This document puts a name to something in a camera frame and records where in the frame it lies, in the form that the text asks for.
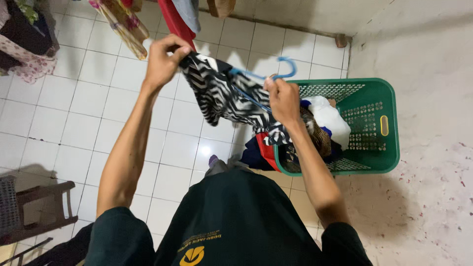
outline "white cloth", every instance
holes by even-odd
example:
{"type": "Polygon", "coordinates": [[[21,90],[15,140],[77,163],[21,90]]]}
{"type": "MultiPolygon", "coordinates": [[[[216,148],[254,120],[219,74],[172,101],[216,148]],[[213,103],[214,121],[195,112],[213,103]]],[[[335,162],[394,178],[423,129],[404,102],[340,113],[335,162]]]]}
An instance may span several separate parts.
{"type": "Polygon", "coordinates": [[[314,114],[317,125],[332,131],[332,140],[342,146],[342,151],[348,149],[351,129],[340,116],[338,110],[331,107],[323,96],[308,97],[303,100],[308,100],[311,103],[309,110],[314,114]]]}

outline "purple sock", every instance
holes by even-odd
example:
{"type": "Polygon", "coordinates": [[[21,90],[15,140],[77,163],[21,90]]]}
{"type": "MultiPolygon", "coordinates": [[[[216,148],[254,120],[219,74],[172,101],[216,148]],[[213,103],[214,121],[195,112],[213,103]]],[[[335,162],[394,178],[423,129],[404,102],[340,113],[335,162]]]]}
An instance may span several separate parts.
{"type": "Polygon", "coordinates": [[[209,159],[209,167],[212,167],[212,164],[214,164],[216,161],[218,161],[219,158],[214,154],[212,156],[210,156],[210,159],[209,159]]]}

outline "black and white patterned fabric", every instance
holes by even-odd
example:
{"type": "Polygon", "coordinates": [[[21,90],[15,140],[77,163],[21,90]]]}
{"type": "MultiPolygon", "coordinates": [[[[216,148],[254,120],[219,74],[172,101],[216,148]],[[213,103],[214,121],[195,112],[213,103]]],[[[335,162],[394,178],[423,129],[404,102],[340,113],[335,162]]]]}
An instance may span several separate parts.
{"type": "Polygon", "coordinates": [[[219,118],[223,117],[251,125],[255,134],[268,132],[266,145],[292,142],[281,123],[233,87],[238,87],[261,105],[269,107],[269,93],[261,85],[241,73],[230,73],[231,65],[199,53],[190,53],[179,66],[209,124],[217,126],[219,118]]]}

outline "white tiled floor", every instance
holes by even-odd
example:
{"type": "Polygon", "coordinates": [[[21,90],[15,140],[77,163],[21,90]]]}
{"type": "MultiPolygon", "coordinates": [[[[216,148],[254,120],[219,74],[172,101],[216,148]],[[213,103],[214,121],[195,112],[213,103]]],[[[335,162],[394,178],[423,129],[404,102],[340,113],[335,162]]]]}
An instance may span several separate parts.
{"type": "MultiPolygon", "coordinates": [[[[138,17],[150,31],[144,44],[148,48],[152,39],[169,31],[159,6],[143,4],[146,8],[138,17]]],[[[61,20],[57,21],[61,49],[54,75],[32,85],[18,77],[0,77],[0,173],[15,171],[18,189],[45,182],[76,183],[71,201],[79,222],[22,242],[28,246],[54,236],[54,243],[45,249],[69,240],[95,220],[102,169],[138,97],[147,67],[86,1],[56,0],[52,9],[61,20]]],[[[240,69],[260,75],[286,73],[286,63],[276,61],[283,55],[296,60],[295,80],[346,77],[349,47],[339,49],[331,38],[234,18],[221,20],[207,13],[201,13],[201,25],[194,42],[198,52],[240,69]]],[[[157,244],[188,187],[202,180],[210,155],[226,160],[239,154],[253,134],[251,127],[223,119],[217,127],[208,125],[179,74],[163,88],[153,110],[145,165],[131,211],[148,224],[157,244]]],[[[323,230],[317,229],[319,220],[302,178],[262,174],[281,186],[309,232],[320,238],[323,230]]]]}

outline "pink floral cloth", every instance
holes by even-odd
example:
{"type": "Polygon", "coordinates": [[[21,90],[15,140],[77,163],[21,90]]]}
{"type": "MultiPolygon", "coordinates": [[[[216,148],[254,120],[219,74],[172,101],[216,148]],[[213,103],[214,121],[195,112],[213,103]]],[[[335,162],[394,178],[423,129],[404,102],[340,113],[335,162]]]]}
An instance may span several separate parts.
{"type": "Polygon", "coordinates": [[[44,75],[52,74],[56,67],[57,58],[55,56],[36,55],[21,48],[3,35],[0,35],[0,50],[22,63],[21,66],[12,67],[10,70],[26,83],[35,83],[44,75]]]}

